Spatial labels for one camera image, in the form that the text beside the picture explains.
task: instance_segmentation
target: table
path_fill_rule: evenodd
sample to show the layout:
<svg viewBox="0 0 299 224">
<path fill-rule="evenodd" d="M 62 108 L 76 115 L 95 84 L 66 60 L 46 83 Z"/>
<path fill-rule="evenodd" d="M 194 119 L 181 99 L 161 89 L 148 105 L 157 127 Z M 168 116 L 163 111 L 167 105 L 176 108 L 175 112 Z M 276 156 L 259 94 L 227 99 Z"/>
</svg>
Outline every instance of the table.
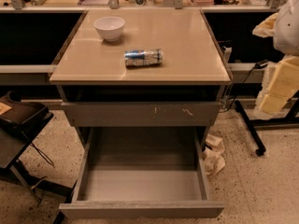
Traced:
<svg viewBox="0 0 299 224">
<path fill-rule="evenodd" d="M 107 43 L 93 22 L 126 20 Z M 161 49 L 155 67 L 127 69 L 124 52 Z M 231 81 L 198 8 L 91 9 L 50 82 L 85 148 L 71 218 L 216 217 L 201 150 Z"/>
</svg>

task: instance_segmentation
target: closed drawer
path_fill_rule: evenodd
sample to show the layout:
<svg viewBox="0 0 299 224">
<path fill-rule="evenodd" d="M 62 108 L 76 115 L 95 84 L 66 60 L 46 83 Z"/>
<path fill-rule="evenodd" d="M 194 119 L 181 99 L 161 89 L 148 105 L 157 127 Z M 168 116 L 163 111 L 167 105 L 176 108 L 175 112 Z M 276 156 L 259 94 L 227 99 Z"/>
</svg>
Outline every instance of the closed drawer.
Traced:
<svg viewBox="0 0 299 224">
<path fill-rule="evenodd" d="M 69 218 L 216 217 L 191 127 L 92 128 Z"/>
<path fill-rule="evenodd" d="M 219 102 L 64 102 L 69 123 L 95 126 L 210 126 Z"/>
</svg>

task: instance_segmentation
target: chair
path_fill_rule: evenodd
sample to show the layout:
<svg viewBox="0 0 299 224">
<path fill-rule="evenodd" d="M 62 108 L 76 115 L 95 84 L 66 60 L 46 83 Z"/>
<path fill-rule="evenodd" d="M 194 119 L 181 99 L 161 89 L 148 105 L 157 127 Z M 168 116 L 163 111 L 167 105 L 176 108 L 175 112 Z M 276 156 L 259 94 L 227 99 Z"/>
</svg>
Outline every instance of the chair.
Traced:
<svg viewBox="0 0 299 224">
<path fill-rule="evenodd" d="M 38 102 L 22 102 L 15 91 L 9 91 L 0 98 L 0 168 L 10 169 L 38 203 L 40 200 L 21 175 L 17 164 L 19 156 L 30 145 L 52 164 L 48 156 L 33 144 L 52 118 L 53 114 L 46 106 Z"/>
</svg>

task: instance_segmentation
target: speckled floor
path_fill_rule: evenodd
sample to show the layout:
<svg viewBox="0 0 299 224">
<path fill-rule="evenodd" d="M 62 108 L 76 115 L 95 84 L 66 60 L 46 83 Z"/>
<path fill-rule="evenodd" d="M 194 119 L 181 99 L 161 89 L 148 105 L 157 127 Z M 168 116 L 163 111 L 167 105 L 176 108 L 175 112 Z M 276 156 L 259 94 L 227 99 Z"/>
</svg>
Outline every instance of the speckled floor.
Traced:
<svg viewBox="0 0 299 224">
<path fill-rule="evenodd" d="M 59 110 L 53 113 L 55 117 L 35 143 L 52 158 L 55 168 L 46 164 L 30 147 L 21 155 L 21 161 L 31 175 L 46 175 L 50 181 L 71 187 L 78 175 L 83 148 L 64 113 Z M 261 158 L 255 155 L 255 143 L 233 109 L 219 114 L 210 133 L 222 137 L 226 148 L 225 168 L 209 179 L 213 200 L 225 203 L 225 209 L 217 218 L 65 219 L 63 223 L 298 223 L 299 129 L 259 131 L 267 148 Z M 0 181 L 0 223 L 52 223 L 64 197 L 40 189 L 37 195 L 42 197 L 39 206 L 23 186 Z"/>
</svg>

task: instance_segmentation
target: white bowl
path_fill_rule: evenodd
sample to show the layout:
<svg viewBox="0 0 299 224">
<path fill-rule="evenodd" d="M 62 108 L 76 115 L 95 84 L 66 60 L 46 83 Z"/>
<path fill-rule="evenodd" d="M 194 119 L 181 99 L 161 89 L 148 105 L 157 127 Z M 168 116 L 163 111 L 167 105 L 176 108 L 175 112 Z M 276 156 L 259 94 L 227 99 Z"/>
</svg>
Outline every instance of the white bowl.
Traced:
<svg viewBox="0 0 299 224">
<path fill-rule="evenodd" d="M 97 33 L 106 41 L 116 41 L 120 38 L 125 21 L 119 17 L 104 17 L 94 22 Z"/>
</svg>

